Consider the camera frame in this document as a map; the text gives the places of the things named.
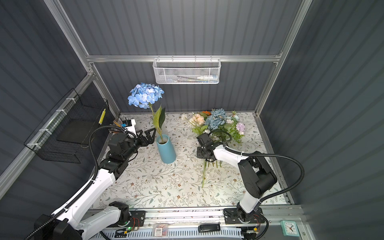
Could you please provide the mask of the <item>dusty blue rose bunch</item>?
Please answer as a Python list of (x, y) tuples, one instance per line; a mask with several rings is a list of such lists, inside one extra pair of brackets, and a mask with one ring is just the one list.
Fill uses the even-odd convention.
[(205, 125), (208, 127), (208, 130), (222, 130), (226, 131), (225, 125), (227, 124), (227, 120), (230, 117), (226, 114), (224, 109), (213, 109), (211, 111), (211, 115), (207, 117), (205, 120)]

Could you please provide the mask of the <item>teal ceramic vase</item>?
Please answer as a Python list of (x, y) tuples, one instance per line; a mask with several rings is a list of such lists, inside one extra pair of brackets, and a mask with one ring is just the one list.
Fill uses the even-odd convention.
[(167, 135), (161, 135), (156, 140), (161, 160), (165, 164), (172, 164), (176, 161), (177, 155), (171, 139)]

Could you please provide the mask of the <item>purple white flower bunch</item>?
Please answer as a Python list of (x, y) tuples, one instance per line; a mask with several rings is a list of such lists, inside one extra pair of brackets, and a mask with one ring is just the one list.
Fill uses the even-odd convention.
[(225, 123), (220, 126), (220, 130), (227, 132), (232, 137), (232, 141), (241, 144), (244, 137), (246, 126), (240, 122), (240, 117), (236, 111), (226, 116)]

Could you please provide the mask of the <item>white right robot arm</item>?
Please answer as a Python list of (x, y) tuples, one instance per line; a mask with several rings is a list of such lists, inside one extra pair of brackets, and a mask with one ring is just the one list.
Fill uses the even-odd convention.
[(221, 142), (213, 142), (210, 135), (197, 137), (199, 159), (223, 161), (239, 170), (246, 192), (237, 204), (237, 217), (243, 223), (249, 222), (262, 203), (262, 196), (277, 183), (277, 177), (266, 157), (260, 152), (244, 153), (229, 148)]

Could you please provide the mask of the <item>blue hydrangea flower stem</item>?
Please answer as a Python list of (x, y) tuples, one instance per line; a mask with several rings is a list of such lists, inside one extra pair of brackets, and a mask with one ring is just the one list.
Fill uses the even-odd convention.
[(153, 105), (163, 97), (164, 90), (153, 84), (141, 83), (137, 84), (128, 96), (128, 103), (130, 106), (135, 106), (141, 109), (150, 109), (153, 115), (153, 125), (161, 138), (160, 144), (165, 144), (162, 127), (166, 118), (166, 108), (159, 106), (155, 112)]

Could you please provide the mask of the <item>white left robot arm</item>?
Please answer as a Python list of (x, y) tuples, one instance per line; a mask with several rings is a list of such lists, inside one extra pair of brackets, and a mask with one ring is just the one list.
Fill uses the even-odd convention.
[(110, 225), (138, 225), (129, 206), (112, 202), (101, 212), (84, 219), (84, 215), (106, 188), (111, 186), (135, 159), (139, 148), (155, 141), (156, 129), (132, 133), (116, 127), (117, 133), (108, 142), (106, 158), (96, 162), (93, 176), (66, 203), (51, 215), (41, 215), (28, 240), (88, 240)]

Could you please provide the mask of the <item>white rose stem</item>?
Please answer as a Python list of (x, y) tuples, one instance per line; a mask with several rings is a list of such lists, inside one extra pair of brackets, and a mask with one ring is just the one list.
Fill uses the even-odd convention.
[[(222, 140), (220, 139), (220, 137), (216, 134), (216, 133), (212, 133), (210, 131), (205, 131), (204, 133), (207, 133), (209, 134), (210, 138), (214, 141), (214, 142), (222, 142)], [(214, 163), (214, 162), (208, 162), (206, 160), (204, 160), (204, 165), (203, 165), (203, 173), (202, 173), (202, 188), (205, 187), (206, 185), (206, 181), (207, 181), (207, 171), (208, 171), (208, 168), (210, 167), (211, 163)]]

